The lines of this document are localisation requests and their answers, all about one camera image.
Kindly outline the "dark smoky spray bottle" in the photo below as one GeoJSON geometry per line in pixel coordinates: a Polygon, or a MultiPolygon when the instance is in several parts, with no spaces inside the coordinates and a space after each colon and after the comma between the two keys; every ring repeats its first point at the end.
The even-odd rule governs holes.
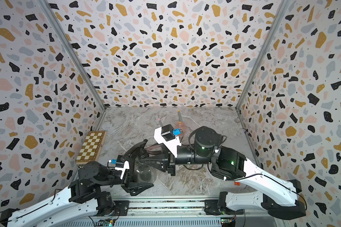
{"type": "Polygon", "coordinates": [[[140,163],[140,159],[135,159],[134,181],[137,183],[154,183],[157,179],[156,169],[152,166],[140,163]]]}

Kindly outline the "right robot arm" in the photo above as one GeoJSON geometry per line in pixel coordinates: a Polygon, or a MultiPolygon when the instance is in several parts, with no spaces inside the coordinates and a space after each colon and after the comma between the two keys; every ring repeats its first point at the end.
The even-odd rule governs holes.
{"type": "Polygon", "coordinates": [[[177,130],[163,126],[154,131],[156,144],[144,148],[139,162],[174,176],[176,166],[207,165],[210,174],[225,182],[243,183],[251,193],[220,192],[216,205],[205,205],[208,215],[236,214],[244,210],[262,210],[282,220],[306,215],[307,205],[300,201],[298,180],[281,180],[254,164],[244,154],[225,147],[226,136],[202,126],[190,135],[193,142],[183,145],[177,130]]]}

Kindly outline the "pink transparent spray bottle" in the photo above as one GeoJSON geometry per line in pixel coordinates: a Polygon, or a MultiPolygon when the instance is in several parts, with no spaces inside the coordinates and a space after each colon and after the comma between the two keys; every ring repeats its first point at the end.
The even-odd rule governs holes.
{"type": "Polygon", "coordinates": [[[176,124],[176,129],[179,129],[181,134],[186,134],[187,133],[187,127],[184,122],[178,121],[176,124]]]}

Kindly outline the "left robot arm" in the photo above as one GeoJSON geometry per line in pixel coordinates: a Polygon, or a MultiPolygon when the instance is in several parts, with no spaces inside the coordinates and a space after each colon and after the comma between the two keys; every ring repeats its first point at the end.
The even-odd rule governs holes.
{"type": "Polygon", "coordinates": [[[115,167],[96,161],[81,166],[78,179],[53,196],[25,209],[6,209],[0,212],[0,224],[5,227],[59,226],[83,216],[122,216],[125,206],[113,201],[111,193],[102,186],[121,187],[131,196],[152,188],[149,182],[134,182],[129,162],[115,167]]]}

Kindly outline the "black spray nozzle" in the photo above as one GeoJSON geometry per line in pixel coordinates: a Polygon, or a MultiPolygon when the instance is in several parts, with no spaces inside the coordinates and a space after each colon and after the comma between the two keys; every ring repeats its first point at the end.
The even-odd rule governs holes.
{"type": "Polygon", "coordinates": [[[145,139],[142,142],[135,144],[132,148],[130,148],[121,158],[123,162],[135,160],[136,158],[148,158],[149,153],[145,149],[145,145],[147,144],[148,140],[145,139]]]}

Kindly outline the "grey yellow spray nozzle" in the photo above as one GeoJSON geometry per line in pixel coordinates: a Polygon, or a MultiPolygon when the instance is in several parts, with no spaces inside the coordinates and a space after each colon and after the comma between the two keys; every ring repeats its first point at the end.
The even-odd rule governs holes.
{"type": "Polygon", "coordinates": [[[179,122],[183,122],[183,119],[182,119],[182,115],[181,115],[181,112],[180,110],[177,111],[177,114],[178,114],[178,118],[179,118],[179,122]]]}

